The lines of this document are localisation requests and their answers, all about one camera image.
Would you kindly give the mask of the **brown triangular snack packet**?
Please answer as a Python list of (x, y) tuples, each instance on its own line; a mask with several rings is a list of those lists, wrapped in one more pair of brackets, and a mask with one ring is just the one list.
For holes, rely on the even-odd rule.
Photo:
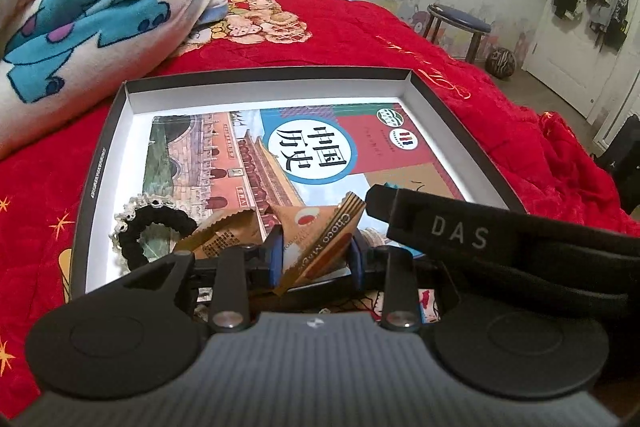
[(196, 259), (217, 257), (226, 248), (262, 243), (262, 229), (253, 208), (218, 212), (205, 219), (196, 230), (174, 247), (191, 251)]

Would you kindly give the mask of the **black white-trim scrunchie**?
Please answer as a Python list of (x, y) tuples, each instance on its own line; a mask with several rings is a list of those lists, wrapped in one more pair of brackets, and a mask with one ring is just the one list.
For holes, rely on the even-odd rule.
[(139, 194), (116, 213), (111, 240), (132, 271), (168, 254), (171, 239), (184, 239), (198, 224), (171, 197)]

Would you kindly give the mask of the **brown patterned ball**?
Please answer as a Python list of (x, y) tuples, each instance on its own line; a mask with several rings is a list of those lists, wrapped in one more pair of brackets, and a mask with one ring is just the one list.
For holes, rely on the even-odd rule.
[(511, 77), (516, 69), (514, 54), (506, 48), (495, 48), (486, 57), (485, 70), (497, 79)]

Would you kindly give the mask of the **chinese history textbook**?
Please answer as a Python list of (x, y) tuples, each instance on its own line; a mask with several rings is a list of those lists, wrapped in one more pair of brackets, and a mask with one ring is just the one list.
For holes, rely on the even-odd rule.
[(454, 199), (461, 188), (398, 102), (218, 110), (152, 120), (142, 190), (196, 222), (253, 208), (334, 206), (375, 184)]

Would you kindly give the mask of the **blue round stool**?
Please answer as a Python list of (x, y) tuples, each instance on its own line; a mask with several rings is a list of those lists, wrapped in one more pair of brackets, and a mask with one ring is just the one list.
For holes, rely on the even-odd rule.
[(491, 26), (467, 12), (440, 3), (432, 3), (427, 7), (428, 20), (422, 37), (436, 44), (439, 28), (442, 23), (463, 30), (471, 35), (471, 41), (466, 51), (465, 62), (473, 64), (480, 42), (491, 33)]

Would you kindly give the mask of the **red bear print blanket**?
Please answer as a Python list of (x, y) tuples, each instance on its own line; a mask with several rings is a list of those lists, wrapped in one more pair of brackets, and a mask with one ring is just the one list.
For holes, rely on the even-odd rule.
[[(612, 178), (555, 113), (510, 102), (479, 68), (455, 60), (373, 3), (230, 0), (205, 46), (158, 75), (212, 69), (357, 65), (411, 69), (456, 114), (535, 215), (637, 235)], [(67, 113), (1, 163), (1, 410), (21, 413), (39, 391), (24, 358), (30, 326), (63, 302), (58, 257), (73, 243), (82, 189), (111, 99)]]

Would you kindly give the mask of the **white door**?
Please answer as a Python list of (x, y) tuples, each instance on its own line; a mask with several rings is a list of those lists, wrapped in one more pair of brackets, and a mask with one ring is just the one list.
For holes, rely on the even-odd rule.
[(639, 0), (547, 0), (524, 69), (593, 122), (638, 23)]

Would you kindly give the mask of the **black shallow cardboard box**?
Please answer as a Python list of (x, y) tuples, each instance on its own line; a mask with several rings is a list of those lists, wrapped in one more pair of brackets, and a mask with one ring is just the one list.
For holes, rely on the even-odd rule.
[(115, 229), (139, 196), (164, 196), (195, 221), (248, 208), (268, 232), (271, 206), (333, 206), (374, 184), (523, 208), (410, 70), (258, 68), (125, 83), (82, 196), (70, 292), (125, 273)]

